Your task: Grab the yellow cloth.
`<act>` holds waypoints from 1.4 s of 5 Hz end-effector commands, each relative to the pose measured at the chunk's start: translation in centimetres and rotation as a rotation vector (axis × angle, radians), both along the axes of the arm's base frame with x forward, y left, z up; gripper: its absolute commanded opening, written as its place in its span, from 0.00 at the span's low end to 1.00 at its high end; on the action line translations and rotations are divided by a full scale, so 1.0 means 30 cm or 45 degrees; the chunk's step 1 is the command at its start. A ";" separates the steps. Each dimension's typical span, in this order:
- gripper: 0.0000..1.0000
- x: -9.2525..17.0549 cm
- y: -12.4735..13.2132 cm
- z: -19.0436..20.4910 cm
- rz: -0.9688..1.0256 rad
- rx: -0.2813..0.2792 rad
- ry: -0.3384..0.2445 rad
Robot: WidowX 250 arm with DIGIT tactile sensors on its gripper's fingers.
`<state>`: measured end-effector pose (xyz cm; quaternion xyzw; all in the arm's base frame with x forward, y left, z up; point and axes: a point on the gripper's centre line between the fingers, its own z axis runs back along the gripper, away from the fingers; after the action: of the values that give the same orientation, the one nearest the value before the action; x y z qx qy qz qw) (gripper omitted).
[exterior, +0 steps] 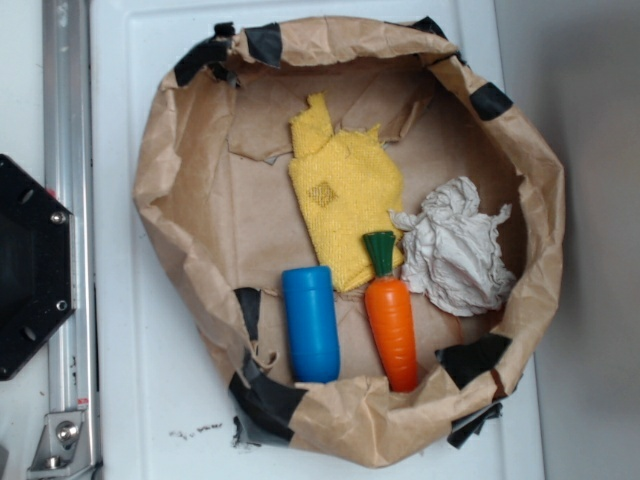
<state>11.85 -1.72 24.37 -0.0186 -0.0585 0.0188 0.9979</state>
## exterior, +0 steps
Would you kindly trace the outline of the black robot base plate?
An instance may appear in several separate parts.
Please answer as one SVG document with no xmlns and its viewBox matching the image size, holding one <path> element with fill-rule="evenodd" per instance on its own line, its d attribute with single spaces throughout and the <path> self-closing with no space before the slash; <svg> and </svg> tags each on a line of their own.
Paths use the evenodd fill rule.
<svg viewBox="0 0 640 480">
<path fill-rule="evenodd" d="M 74 312 L 73 214 L 1 156 L 1 379 L 9 381 Z"/>
</svg>

